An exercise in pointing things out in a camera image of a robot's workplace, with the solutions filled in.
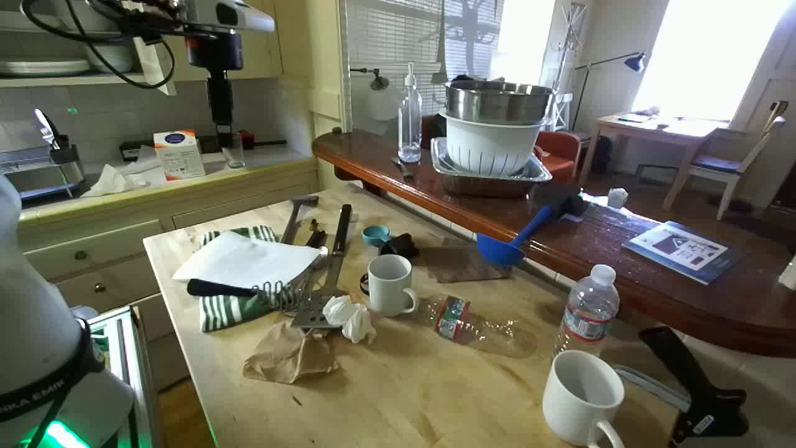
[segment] table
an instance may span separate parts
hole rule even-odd
[[[414,233],[421,248],[414,260],[414,288],[421,296],[453,294],[468,299],[471,310],[482,317],[512,317],[532,334],[536,350],[526,357],[482,352],[446,340],[417,320],[376,317],[379,336],[370,346],[330,336],[342,362],[335,373],[299,385],[243,377],[247,355],[284,316],[268,314],[201,334],[197,299],[172,273],[200,248],[206,230],[249,223],[284,228],[291,204],[149,237],[147,255],[217,444],[564,444],[548,431],[541,412],[553,337],[564,305],[563,288],[527,271],[499,280],[439,284],[422,251],[453,233],[359,186],[319,190],[319,205],[302,213],[295,242],[307,242],[309,218],[334,230],[342,204],[351,204],[356,215],[342,273],[342,285],[356,300],[363,299],[359,275],[376,255],[359,230],[369,223],[388,223],[395,233]],[[615,421],[624,442],[666,444],[674,407],[631,385],[626,392]]]
[[[374,190],[400,195],[463,228],[502,242],[511,242],[554,188],[554,183],[541,183],[527,199],[453,195],[442,190],[429,151],[416,167],[416,177],[404,179],[391,161],[395,141],[366,131],[323,134],[314,141],[314,151]],[[654,223],[660,220],[626,209],[589,205],[582,220],[559,218],[542,228],[526,245],[526,255],[568,278],[580,278],[591,263],[606,260],[619,273],[616,288],[624,310],[717,346],[796,355],[796,294],[776,280],[792,258],[783,244],[722,220],[697,225],[698,233],[743,251],[732,271],[711,285],[701,285],[623,248],[626,238]]]
[[[580,183],[587,183],[600,134],[615,136],[616,147],[624,147],[626,139],[644,139],[644,141],[660,141],[682,147],[684,153],[680,158],[676,179],[689,174],[689,163],[695,158],[697,147],[701,139],[715,131],[717,127],[723,127],[722,121],[706,121],[706,118],[644,118],[634,115],[606,115],[596,118],[596,128],[591,141],[587,144],[584,161],[580,169]]]

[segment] green light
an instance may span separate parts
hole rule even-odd
[[[63,448],[89,448],[89,442],[84,442],[74,431],[70,431],[70,426],[52,421],[47,433],[45,433],[45,442],[43,444],[63,444]]]

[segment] wooden chair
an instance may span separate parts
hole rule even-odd
[[[764,131],[715,128],[698,144],[687,177],[676,177],[665,204],[672,205],[689,177],[705,177],[723,183],[717,218],[723,218],[730,200],[743,172],[764,151],[771,134],[786,121],[789,101],[773,101]]]
[[[554,181],[572,181],[578,177],[578,158],[582,141],[572,131],[541,131],[536,153],[549,169]]]

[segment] floor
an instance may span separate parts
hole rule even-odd
[[[591,177],[587,183],[587,194],[600,195],[606,194],[606,188],[611,186],[624,186],[630,190],[626,209],[638,213],[646,213],[660,220],[674,218],[692,228],[737,225],[747,230],[759,230],[762,237],[783,242],[796,251],[796,212],[792,209],[752,212],[747,205],[735,205],[723,220],[717,220],[717,195],[687,188],[672,209],[662,209],[666,183],[646,179],[638,181],[626,174]],[[192,380],[177,383],[175,388],[160,395],[160,416],[166,444],[213,444]]]

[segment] magazine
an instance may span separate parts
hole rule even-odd
[[[705,238],[676,220],[651,225],[624,245],[698,284],[711,284],[742,258],[740,251]]]

